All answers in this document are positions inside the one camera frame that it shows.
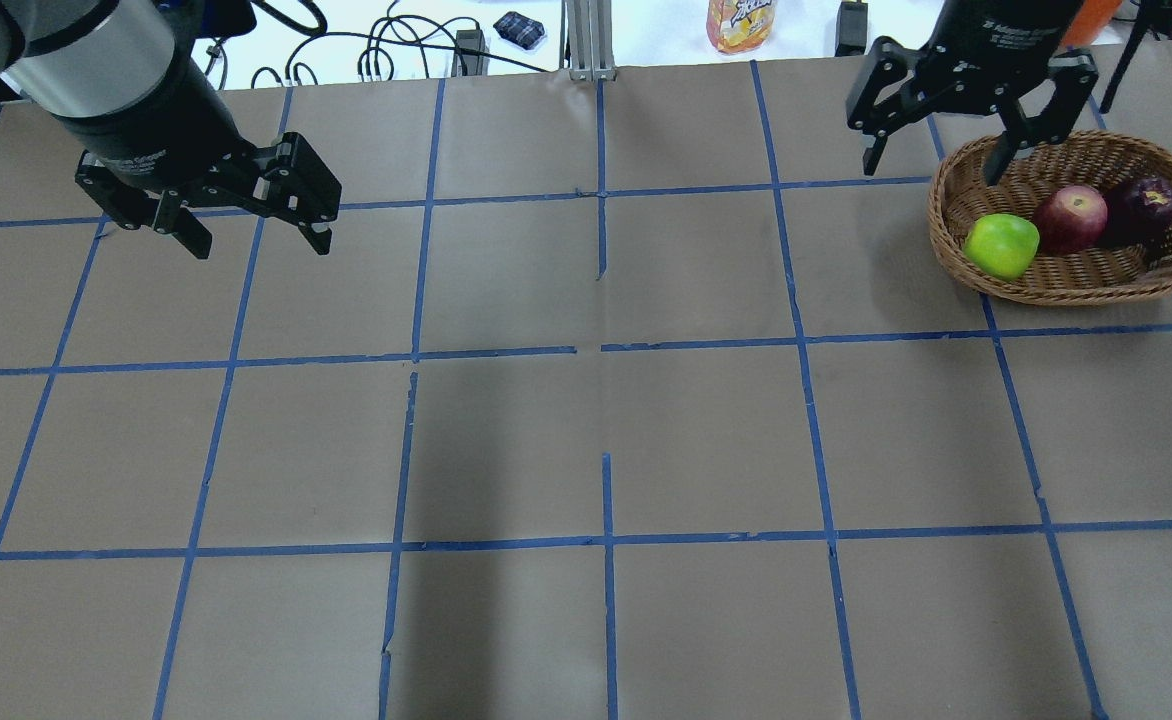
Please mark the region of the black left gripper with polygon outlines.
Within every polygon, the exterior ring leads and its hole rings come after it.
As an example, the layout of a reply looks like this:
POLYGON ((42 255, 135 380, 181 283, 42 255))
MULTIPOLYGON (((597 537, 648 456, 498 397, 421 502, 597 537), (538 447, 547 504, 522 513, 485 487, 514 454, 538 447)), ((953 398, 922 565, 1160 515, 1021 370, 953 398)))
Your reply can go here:
POLYGON ((156 79, 91 110, 52 104, 82 143, 74 181, 127 231, 150 227, 199 260, 212 236, 193 211, 238 208, 281 217, 318 256, 331 254, 342 183, 301 133, 257 147, 188 55, 170 50, 156 79))

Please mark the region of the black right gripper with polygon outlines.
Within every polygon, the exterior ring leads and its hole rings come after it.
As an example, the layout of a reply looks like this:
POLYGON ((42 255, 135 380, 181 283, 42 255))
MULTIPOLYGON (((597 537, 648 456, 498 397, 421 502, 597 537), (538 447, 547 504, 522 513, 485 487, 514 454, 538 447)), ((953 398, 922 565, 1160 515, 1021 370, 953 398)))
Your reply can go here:
POLYGON ((999 115, 1006 133, 982 168, 996 186, 1011 159, 1069 137, 1098 69, 1063 38, 1081 1, 946 1, 920 47, 874 38, 849 91, 846 124, 860 133, 861 174, 874 176, 894 133, 932 114, 999 115))

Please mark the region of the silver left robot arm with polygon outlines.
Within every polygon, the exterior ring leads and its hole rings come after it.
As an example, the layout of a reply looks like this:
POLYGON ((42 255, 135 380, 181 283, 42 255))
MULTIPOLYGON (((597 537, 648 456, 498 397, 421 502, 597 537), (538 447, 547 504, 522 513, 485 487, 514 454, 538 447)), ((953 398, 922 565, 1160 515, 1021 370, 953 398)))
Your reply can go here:
POLYGON ((206 259, 196 211, 238 208, 329 254, 342 183, 299 133, 270 147, 241 135, 190 55, 205 16, 202 1, 0 1, 0 79, 82 143, 74 179, 120 227, 206 259))

